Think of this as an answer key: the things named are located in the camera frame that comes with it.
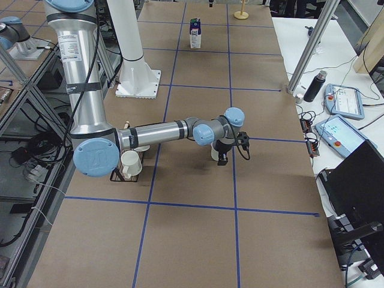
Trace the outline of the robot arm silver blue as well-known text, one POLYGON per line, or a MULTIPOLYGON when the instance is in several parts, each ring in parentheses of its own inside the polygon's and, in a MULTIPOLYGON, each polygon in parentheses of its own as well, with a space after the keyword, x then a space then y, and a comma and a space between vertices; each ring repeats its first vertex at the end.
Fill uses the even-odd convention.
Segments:
POLYGON ((241 131, 243 111, 228 108, 210 121, 196 117, 140 127, 117 129, 106 119, 104 96, 97 68, 100 41, 95 1, 46 1, 47 22, 58 37, 72 115, 67 133, 74 149, 73 161, 84 175, 101 177, 123 165, 123 157, 138 148, 193 138, 210 145, 218 164, 227 163, 227 153, 237 147, 249 160, 249 138, 241 131))
POLYGON ((1 18, 1 47, 5 50, 12 48, 16 43, 30 39, 30 34, 22 21, 16 16, 1 18))

